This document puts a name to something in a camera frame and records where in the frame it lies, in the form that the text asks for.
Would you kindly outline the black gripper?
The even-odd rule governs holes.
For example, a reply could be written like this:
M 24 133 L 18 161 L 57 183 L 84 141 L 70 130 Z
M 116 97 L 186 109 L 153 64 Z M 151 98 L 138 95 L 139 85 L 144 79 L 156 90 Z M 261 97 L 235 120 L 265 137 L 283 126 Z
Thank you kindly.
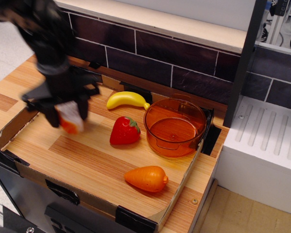
M 22 95 L 27 107 L 42 112 L 50 125 L 58 128 L 60 123 L 55 106 L 75 101 L 82 120 L 86 120 L 88 101 L 91 96 L 99 94 L 101 75 L 72 65 L 64 71 L 44 76 L 45 80 L 38 87 Z

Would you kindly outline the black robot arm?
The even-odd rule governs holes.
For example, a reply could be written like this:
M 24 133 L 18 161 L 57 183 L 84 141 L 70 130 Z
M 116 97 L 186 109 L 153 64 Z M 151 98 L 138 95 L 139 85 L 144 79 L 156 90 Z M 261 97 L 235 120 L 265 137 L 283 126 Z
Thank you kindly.
M 11 22 L 37 58 L 43 83 L 22 95 L 29 111 L 43 113 L 52 127 L 84 130 L 88 101 L 99 94 L 99 75 L 70 64 L 75 36 L 52 0 L 0 0 L 0 22 Z

